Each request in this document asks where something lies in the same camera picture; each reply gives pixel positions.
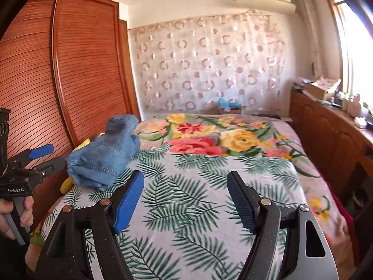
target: floral bedspread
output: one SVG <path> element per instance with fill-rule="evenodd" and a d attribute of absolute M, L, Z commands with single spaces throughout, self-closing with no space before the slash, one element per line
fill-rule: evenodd
<path fill-rule="evenodd" d="M 137 169 L 144 174 L 144 190 L 129 227 L 117 236 L 133 277 L 235 280 L 255 236 L 242 226 L 228 193 L 228 172 L 238 171 L 247 185 L 278 205 L 296 207 L 306 201 L 290 161 L 170 153 L 169 147 L 139 152 L 114 186 L 104 192 L 75 185 L 46 217 L 42 239 L 46 239 L 62 207 L 92 206 L 110 197 Z M 92 230 L 85 234 L 94 278 L 102 279 Z M 285 242 L 286 231 L 280 230 L 270 280 L 277 279 Z"/>
<path fill-rule="evenodd" d="M 173 114 L 143 121 L 134 133 L 140 137 L 143 150 L 166 148 L 179 154 L 280 157 L 291 161 L 307 203 L 331 247 L 339 278 L 348 279 L 353 273 L 354 258 L 346 220 L 287 123 L 255 116 Z M 276 171 L 287 188 L 294 184 L 286 174 L 278 174 L 265 161 L 258 160 L 255 169 Z"/>

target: human hand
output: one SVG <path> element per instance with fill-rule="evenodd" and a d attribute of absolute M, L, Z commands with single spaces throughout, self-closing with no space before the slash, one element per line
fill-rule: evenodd
<path fill-rule="evenodd" d="M 34 222 L 34 216 L 32 215 L 32 206 L 34 199 L 32 197 L 26 197 L 24 200 L 25 210 L 21 215 L 21 226 L 30 227 Z M 5 201 L 0 199 L 0 232 L 10 239 L 15 239 L 12 230 L 9 228 L 6 222 L 4 214 L 8 214 L 13 210 L 13 202 Z"/>

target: denim jeans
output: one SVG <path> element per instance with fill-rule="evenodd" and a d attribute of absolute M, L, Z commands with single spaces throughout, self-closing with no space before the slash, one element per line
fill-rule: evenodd
<path fill-rule="evenodd" d="M 68 174 L 80 186 L 105 190 L 137 154 L 140 140 L 131 135 L 138 124 L 133 115 L 111 117 L 106 133 L 66 158 Z"/>

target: metal screw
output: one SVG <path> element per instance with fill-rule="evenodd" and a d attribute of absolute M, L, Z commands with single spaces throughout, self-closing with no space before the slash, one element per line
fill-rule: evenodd
<path fill-rule="evenodd" d="M 68 213 L 69 211 L 72 210 L 72 206 L 71 205 L 65 205 L 63 208 L 62 208 L 62 211 L 64 213 Z"/>
<path fill-rule="evenodd" d="M 308 212 L 310 210 L 310 208 L 306 204 L 299 205 L 299 208 L 301 209 L 301 211 L 304 211 L 304 212 Z"/>
<path fill-rule="evenodd" d="M 271 205 L 272 202 L 268 198 L 263 198 L 262 200 L 260 200 L 260 203 L 268 206 L 268 205 Z"/>
<path fill-rule="evenodd" d="M 103 206 L 108 205 L 108 204 L 110 204 L 110 199 L 109 198 L 101 199 L 100 204 L 103 205 Z"/>

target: wooden cabinet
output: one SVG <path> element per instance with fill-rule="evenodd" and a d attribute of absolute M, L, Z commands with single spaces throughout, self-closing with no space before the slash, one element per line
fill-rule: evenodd
<path fill-rule="evenodd" d="M 350 178 L 366 143 L 353 119 L 296 91 L 291 92 L 290 117 L 305 153 L 344 199 L 355 187 Z"/>
<path fill-rule="evenodd" d="M 111 0 L 29 0 L 21 9 L 0 41 L 0 106 L 12 110 L 8 157 L 48 143 L 54 152 L 32 163 L 66 156 L 105 131 L 109 117 L 138 116 L 118 11 Z M 36 187 L 34 224 L 66 178 L 60 172 Z"/>

